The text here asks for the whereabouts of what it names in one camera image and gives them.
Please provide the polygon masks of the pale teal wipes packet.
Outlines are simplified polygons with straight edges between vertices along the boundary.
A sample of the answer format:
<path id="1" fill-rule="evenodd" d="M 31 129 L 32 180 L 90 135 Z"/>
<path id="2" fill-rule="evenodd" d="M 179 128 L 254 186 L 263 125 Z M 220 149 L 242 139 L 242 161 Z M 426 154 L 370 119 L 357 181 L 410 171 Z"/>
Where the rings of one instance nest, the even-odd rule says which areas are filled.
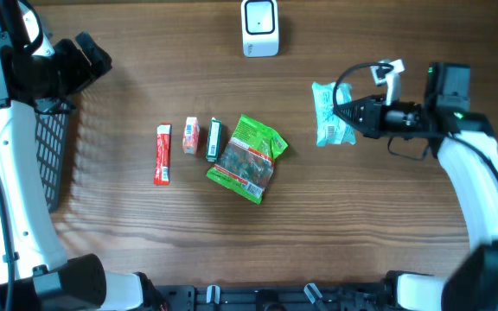
<path id="1" fill-rule="evenodd" d="M 334 114 L 334 86 L 335 82 L 327 85 L 314 82 L 311 87 L 316 110 L 316 145 L 318 147 L 325 147 L 328 144 L 355 145 L 356 143 L 353 128 Z"/>

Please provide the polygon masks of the green snack bag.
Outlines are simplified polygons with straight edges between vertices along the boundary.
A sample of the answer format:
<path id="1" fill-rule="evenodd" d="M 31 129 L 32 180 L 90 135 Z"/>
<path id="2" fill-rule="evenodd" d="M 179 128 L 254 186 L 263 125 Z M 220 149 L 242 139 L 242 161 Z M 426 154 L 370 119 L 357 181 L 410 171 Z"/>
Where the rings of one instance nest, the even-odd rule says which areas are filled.
<path id="1" fill-rule="evenodd" d="M 207 178 L 260 204 L 275 169 L 275 161 L 288 148 L 280 134 L 242 115 Z"/>

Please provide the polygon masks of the red stick packet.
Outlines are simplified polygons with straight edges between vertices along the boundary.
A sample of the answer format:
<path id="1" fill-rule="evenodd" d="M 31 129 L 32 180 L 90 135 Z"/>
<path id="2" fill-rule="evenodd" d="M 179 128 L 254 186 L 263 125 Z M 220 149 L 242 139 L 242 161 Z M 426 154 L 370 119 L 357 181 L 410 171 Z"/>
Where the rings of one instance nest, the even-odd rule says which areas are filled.
<path id="1" fill-rule="evenodd" d="M 159 124 L 156 130 L 156 168 L 153 183 L 169 185 L 171 124 Z"/>

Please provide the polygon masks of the red Kleenex tissue pack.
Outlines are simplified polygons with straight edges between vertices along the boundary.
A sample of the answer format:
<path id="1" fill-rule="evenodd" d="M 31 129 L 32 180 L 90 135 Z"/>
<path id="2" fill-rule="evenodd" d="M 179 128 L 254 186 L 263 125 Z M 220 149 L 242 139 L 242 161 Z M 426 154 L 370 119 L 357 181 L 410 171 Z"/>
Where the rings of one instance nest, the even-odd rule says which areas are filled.
<path id="1" fill-rule="evenodd" d="M 182 149 L 186 154 L 196 154 L 199 134 L 200 126 L 197 117 L 187 117 L 182 138 Z"/>

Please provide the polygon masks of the dark green small box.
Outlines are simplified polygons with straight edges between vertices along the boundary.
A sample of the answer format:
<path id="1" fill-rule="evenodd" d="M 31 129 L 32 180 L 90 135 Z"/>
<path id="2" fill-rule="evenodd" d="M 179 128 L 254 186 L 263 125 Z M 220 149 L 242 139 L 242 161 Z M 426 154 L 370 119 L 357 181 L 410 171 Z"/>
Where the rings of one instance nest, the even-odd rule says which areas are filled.
<path id="1" fill-rule="evenodd" d="M 211 119 L 207 136 L 206 159 L 208 162 L 216 162 L 218 160 L 220 152 L 221 128 L 221 121 L 213 117 Z"/>

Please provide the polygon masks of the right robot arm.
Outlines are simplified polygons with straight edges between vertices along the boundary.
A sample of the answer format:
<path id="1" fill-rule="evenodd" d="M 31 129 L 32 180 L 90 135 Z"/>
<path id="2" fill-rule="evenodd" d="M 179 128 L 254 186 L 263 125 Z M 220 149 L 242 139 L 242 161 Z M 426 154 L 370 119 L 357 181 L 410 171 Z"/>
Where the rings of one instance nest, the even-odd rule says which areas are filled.
<path id="1" fill-rule="evenodd" d="M 470 66 L 432 62 L 421 104 L 400 99 L 401 60 L 354 65 L 333 88 L 364 67 L 371 69 L 376 85 L 387 87 L 386 93 L 345 104 L 334 94 L 334 114 L 365 137 L 426 140 L 425 153 L 449 176 L 469 235 L 470 253 L 447 279 L 392 273 L 387 306 L 498 310 L 498 142 L 487 117 L 470 109 Z"/>

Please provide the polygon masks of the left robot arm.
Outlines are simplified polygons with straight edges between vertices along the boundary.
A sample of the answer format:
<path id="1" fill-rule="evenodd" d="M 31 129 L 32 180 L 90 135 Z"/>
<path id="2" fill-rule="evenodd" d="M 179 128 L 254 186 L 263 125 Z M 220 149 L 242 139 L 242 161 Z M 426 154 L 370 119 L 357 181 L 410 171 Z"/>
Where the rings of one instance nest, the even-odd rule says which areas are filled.
<path id="1" fill-rule="evenodd" d="M 88 33 L 55 45 L 26 1 L 0 1 L 0 310 L 166 310 L 143 273 L 103 268 L 93 254 L 68 258 L 49 215 L 37 155 L 37 118 L 73 110 L 69 98 L 111 70 Z"/>

